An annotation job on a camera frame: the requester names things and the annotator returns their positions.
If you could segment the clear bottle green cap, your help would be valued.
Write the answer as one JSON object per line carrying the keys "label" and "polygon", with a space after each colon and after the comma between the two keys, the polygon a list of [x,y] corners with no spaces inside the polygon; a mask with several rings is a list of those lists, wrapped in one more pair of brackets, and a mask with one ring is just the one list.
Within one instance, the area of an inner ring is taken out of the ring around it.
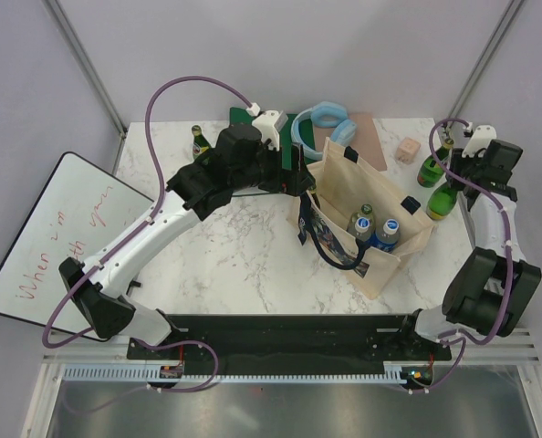
{"label": "clear bottle green cap", "polygon": [[350,222],[355,224],[360,217],[367,218],[371,223],[374,222],[374,212],[370,203],[364,203],[350,217]]}

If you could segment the cream canvas tote bag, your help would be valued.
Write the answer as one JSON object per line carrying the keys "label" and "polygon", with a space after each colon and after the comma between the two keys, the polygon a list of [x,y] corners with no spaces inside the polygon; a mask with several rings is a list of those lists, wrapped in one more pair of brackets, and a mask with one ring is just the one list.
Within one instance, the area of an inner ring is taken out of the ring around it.
{"label": "cream canvas tote bag", "polygon": [[420,203],[350,147],[327,139],[322,158],[308,166],[316,186],[299,196],[287,220],[312,247],[374,299],[423,250],[433,221]]}

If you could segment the green Perrier bottle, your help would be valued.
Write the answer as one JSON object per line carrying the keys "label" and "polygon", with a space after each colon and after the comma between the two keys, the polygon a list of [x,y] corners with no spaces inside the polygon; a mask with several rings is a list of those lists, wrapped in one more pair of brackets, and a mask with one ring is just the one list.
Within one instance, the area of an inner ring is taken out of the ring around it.
{"label": "green Perrier bottle", "polygon": [[[437,157],[442,161],[443,164],[446,164],[450,152],[454,146],[454,141],[450,138],[446,138],[442,146],[438,148],[435,152]],[[423,163],[417,175],[417,183],[425,188],[434,187],[442,178],[443,170],[439,164],[434,160],[433,156],[430,155]]]}

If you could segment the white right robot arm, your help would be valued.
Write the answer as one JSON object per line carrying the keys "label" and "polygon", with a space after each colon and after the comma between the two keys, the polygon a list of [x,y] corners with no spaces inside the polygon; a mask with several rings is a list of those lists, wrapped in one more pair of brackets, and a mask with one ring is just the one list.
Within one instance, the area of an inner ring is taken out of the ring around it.
{"label": "white right robot arm", "polygon": [[522,156],[520,147],[492,140],[466,157],[456,149],[450,175],[436,189],[427,213],[438,219],[462,194],[474,222],[474,249],[448,286],[443,303],[421,310],[414,328],[397,336],[397,348],[407,359],[418,359],[430,340],[464,336],[476,345],[509,336],[541,281],[539,267],[530,265],[517,242],[517,193],[509,184]]}

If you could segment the green glass bottle gold cap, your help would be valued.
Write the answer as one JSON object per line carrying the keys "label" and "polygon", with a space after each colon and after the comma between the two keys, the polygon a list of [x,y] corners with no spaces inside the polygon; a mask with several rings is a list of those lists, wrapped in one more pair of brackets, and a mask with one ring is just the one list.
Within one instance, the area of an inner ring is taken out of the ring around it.
{"label": "green glass bottle gold cap", "polygon": [[200,155],[212,148],[211,143],[204,137],[203,130],[199,125],[193,125],[191,128],[193,135],[192,153],[193,159],[197,160]]}

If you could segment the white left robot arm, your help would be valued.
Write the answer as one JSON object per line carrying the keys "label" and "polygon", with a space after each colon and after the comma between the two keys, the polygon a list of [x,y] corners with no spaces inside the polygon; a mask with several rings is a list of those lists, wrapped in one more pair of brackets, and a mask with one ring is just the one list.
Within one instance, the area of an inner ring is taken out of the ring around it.
{"label": "white left robot arm", "polygon": [[269,148],[254,126],[223,129],[216,145],[181,167],[166,183],[162,200],[127,228],[115,242],[85,261],[65,259],[58,268],[71,300],[100,339],[126,334],[147,343],[160,359],[179,348],[172,324],[126,296],[131,280],[179,235],[230,203],[247,188],[298,197],[315,183],[303,148],[290,146],[291,167],[281,151]]}

